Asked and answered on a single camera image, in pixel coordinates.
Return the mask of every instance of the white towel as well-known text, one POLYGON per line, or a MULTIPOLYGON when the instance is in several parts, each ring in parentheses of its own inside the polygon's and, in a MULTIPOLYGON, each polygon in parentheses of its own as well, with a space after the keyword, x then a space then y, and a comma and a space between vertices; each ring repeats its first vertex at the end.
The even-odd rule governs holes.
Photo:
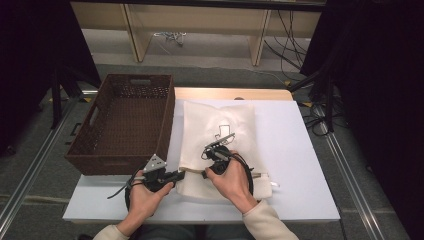
MULTIPOLYGON (((252 104, 216 108, 213 106, 184 102, 184 134, 181 148, 180 170, 203 171, 213 164, 203 160, 204 147, 230 133, 226 147, 236 150, 247 162, 255 175, 254 197, 256 199, 272 196, 268 170, 264 166, 256 145, 255 108, 252 104)), ((203 199, 224 199, 209 179, 201 174, 186 172, 183 181, 177 183, 178 193, 203 199)))

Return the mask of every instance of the gray floor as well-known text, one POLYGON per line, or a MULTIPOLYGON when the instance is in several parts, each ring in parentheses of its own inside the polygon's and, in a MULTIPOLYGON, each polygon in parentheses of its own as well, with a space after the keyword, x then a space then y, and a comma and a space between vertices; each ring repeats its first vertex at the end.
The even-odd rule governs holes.
MULTIPOLYGON (((187 34, 183 46, 158 36, 152 39, 144 61, 135 63, 125 32, 84 30, 84 35, 102 78, 112 72, 171 73, 175 74, 176 85, 180 86, 258 88, 284 88, 282 82, 287 77, 281 74, 281 69, 289 72, 287 74, 290 78, 301 78, 296 68, 281 64, 280 58, 267 47, 264 47, 260 66, 253 67, 247 38, 244 36, 187 34)), ((274 38, 270 37, 267 41, 281 49, 274 38)), ((307 39, 298 41, 303 48, 307 48, 307 39)), ((294 55, 289 58, 296 61, 294 55)), ((295 99, 307 100, 307 91, 299 90, 295 99)), ((17 154, 0 158, 0 209, 4 208, 9 196, 17 188, 49 133, 52 109, 49 99, 48 94, 42 102, 44 110, 34 116, 31 124, 15 142, 17 154)), ((72 128, 75 123, 83 120, 89 107, 90 103, 78 102, 73 109, 4 239, 73 239, 79 233, 95 235, 105 226, 77 225, 62 220, 79 178, 79 172, 63 157, 69 148, 66 143, 72 140, 72 128)), ((308 115, 310 109, 300 107, 300 111, 308 115)), ((340 125, 344 124, 343 119, 337 121, 340 125)), ((335 136, 386 239, 408 239, 377 180, 366 170, 366 161, 350 130, 335 125, 335 136)), ((310 132, 310 138, 342 220, 326 224, 288 223, 289 228, 300 239, 343 239, 344 234, 347 239, 370 239, 326 137, 318 137, 310 132)))

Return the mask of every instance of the wicker basket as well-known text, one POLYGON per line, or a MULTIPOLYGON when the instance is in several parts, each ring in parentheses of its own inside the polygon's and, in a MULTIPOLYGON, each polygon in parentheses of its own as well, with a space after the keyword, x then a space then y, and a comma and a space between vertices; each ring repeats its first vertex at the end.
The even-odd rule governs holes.
POLYGON ((167 159, 175 106, 170 75, 109 74, 65 158, 84 175, 128 175, 167 159))

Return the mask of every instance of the wire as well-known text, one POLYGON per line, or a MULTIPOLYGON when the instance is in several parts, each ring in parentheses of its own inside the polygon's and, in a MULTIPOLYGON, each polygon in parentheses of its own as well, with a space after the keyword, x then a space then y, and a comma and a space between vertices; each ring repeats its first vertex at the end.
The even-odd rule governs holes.
MULTIPOLYGON (((345 121, 345 124, 339 124, 337 122, 335 122, 335 119, 339 119, 339 118, 343 118, 344 119, 344 108, 343 108, 343 103, 341 101, 340 98, 337 98, 337 96, 333 96, 334 101, 333 101, 333 121, 332 124, 337 125, 339 127, 343 127, 343 128, 349 128, 348 124, 345 121)), ((328 130, 326 132, 318 132, 316 127, 320 125, 320 123, 325 122, 326 118, 325 116, 321 116, 320 114, 318 114, 316 112, 316 108, 318 106, 321 107, 327 107, 325 106, 324 103, 314 103, 314 105, 312 105, 312 107, 310 108, 310 113, 307 116, 302 116, 303 121, 305 123, 305 126, 307 129, 311 129, 312 133, 315 136, 325 136, 327 135, 329 132, 328 130)))
POLYGON ((275 49, 273 49, 266 40, 264 40, 265 44, 269 47, 269 49, 280 58, 284 59, 286 62, 290 63, 293 67, 300 70, 300 66, 296 65, 294 62, 292 62, 290 59, 286 58, 283 54, 278 53, 275 49))
POLYGON ((116 195, 118 195, 120 192, 122 192, 122 190, 124 190, 125 188, 131 189, 131 187, 133 186, 133 181, 134 181, 135 176, 137 175, 138 171, 144 167, 144 165, 145 164, 142 164, 139 168, 137 168, 137 170, 134 171, 134 173, 131 175, 131 177, 128 179, 128 181, 125 183, 125 185, 122 186, 115 194, 107 197, 107 199, 114 198, 116 195))
MULTIPOLYGON (((160 44, 159 42, 157 43, 158 45, 159 45, 159 47, 160 48, 162 48, 162 50, 164 50, 169 56, 171 56, 171 57, 173 57, 174 55, 172 55, 172 53, 170 53, 168 50, 166 50, 165 49, 165 47, 164 46, 162 46, 162 44, 160 44)), ((175 63, 177 63, 178 65, 180 65, 180 66, 183 66, 183 67, 196 67, 196 68, 201 68, 201 69, 226 69, 226 68, 223 68, 223 67, 200 67, 200 66, 197 66, 197 65, 191 65, 191 64, 182 64, 182 63, 180 63, 180 62, 178 62, 178 61, 175 61, 175 59, 172 59, 175 63)), ((275 74, 272 74, 272 73, 268 73, 268 72, 262 72, 262 71, 257 71, 257 70, 251 70, 251 69, 248 69, 248 68, 241 68, 241 70, 246 70, 246 71, 249 71, 249 72, 254 72, 254 73, 258 73, 258 74, 264 74, 264 75, 269 75, 269 76, 272 76, 272 77, 274 77, 274 78, 276 78, 279 82, 281 82, 282 84, 284 84, 284 81, 283 80, 281 80, 277 75, 275 75, 275 74)))
POLYGON ((231 154, 231 157, 233 159, 235 159, 236 161, 238 161, 239 163, 241 163, 241 165, 243 165, 244 171, 246 172, 246 177, 247 177, 247 181, 249 183, 249 192, 250 194, 253 195, 253 177, 252 177, 252 169, 249 168, 249 165, 247 165, 246 160, 244 160, 244 158, 238 154, 238 153, 233 153, 231 154))
POLYGON ((280 44, 280 46, 285 47, 285 48, 286 48, 286 50, 291 51, 291 52, 295 52, 295 50, 293 50, 293 49, 291 49, 291 48, 288 48, 287 46, 285 46, 285 45, 283 45, 282 43, 280 43, 280 41, 278 41, 278 39, 277 39, 277 37, 276 37, 276 36, 274 36, 274 40, 275 40, 278 44, 280 44))
POLYGON ((165 36, 166 40, 175 41, 180 46, 183 46, 183 44, 184 44, 184 36, 185 35, 187 35, 187 33, 183 33, 183 32, 159 32, 159 33, 153 34, 153 36, 155 36, 155 37, 165 36))
POLYGON ((289 79, 289 80, 291 80, 291 81, 296 81, 296 82, 299 82, 299 81, 301 81, 301 79, 294 79, 294 78, 290 78, 289 76, 287 76, 286 75, 286 73, 284 72, 284 70, 283 70, 283 58, 280 58, 280 68, 281 68, 281 73, 287 78, 287 79, 289 79))
POLYGON ((286 43, 284 45, 284 50, 283 53, 285 51, 285 49, 287 49, 287 43, 290 40, 290 42, 292 43, 292 46, 294 48, 294 52, 295 52, 295 56, 296 59, 298 60, 299 65, 303 64, 303 59, 300 56, 300 52, 297 50, 297 47, 300 47, 304 52, 306 52, 305 49, 303 49, 296 41, 296 39, 294 38, 294 32, 293 32, 293 19, 294 19, 294 13, 292 11, 290 11, 290 15, 289 15, 289 21, 290 21, 290 26, 289 26, 289 30, 287 30, 286 24, 284 23, 283 17, 281 16, 280 11, 278 11, 278 16, 280 17, 280 21, 283 24, 284 27, 284 31, 286 32, 287 35, 287 39, 286 39, 286 43))

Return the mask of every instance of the hand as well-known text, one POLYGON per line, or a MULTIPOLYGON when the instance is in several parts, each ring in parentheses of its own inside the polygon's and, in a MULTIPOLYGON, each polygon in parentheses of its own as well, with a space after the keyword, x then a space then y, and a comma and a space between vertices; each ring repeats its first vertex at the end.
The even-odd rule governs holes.
MULTIPOLYGON (((143 171, 138 171, 136 177, 143 175, 143 171)), ((151 192, 143 184, 134 185, 130 193, 130 208, 128 215, 116 227, 125 236, 131 236, 139 228, 146 218, 153 215, 159 206, 160 201, 172 189, 174 184, 168 183, 157 192, 151 192)))
POLYGON ((241 213, 247 213, 258 204, 249 192, 244 167, 237 160, 230 160, 227 170, 222 175, 215 174, 210 168, 206 168, 205 171, 221 195, 230 200, 241 213))

